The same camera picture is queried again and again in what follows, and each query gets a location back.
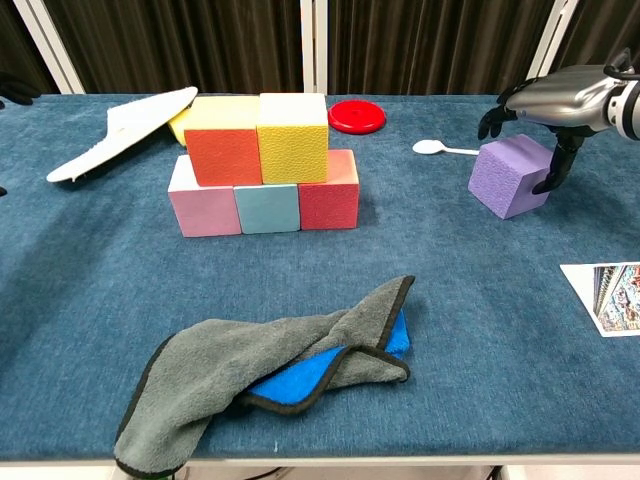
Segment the white foam airplane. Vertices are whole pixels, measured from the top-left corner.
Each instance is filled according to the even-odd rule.
[[[198,94],[196,87],[161,93],[107,110],[107,136],[91,149],[59,166],[47,181],[75,181],[157,130],[187,108]]]

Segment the purple foam block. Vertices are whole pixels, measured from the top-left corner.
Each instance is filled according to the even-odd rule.
[[[553,153],[526,135],[480,147],[469,191],[502,219],[544,204],[549,192],[531,193],[545,179]]]

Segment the orange foam block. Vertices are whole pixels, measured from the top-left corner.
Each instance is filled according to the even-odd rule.
[[[262,183],[259,114],[258,96],[196,97],[182,122],[200,186]]]
[[[178,157],[169,199],[185,237],[242,233],[233,187],[201,187],[188,155]]]
[[[329,150],[327,182],[298,185],[300,228],[355,228],[359,195],[360,182],[353,151]]]

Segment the dark curtain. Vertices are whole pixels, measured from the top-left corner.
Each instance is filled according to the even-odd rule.
[[[87,92],[302,91],[297,0],[46,0]]]
[[[605,64],[625,47],[640,67],[640,0],[582,0],[576,7],[551,71]]]
[[[498,93],[525,80],[553,0],[331,0],[331,93]]]
[[[13,2],[0,0],[0,71],[43,93],[60,93]]]

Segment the gray towel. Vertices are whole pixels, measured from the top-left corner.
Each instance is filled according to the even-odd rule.
[[[120,424],[116,462],[134,477],[161,478],[186,463],[211,417],[234,400],[297,413],[326,388],[406,380],[408,367],[384,348],[413,280],[395,278],[355,307],[329,315],[265,324],[212,319],[168,338],[149,360]],[[282,367],[337,346],[347,348],[298,405],[244,392]]]

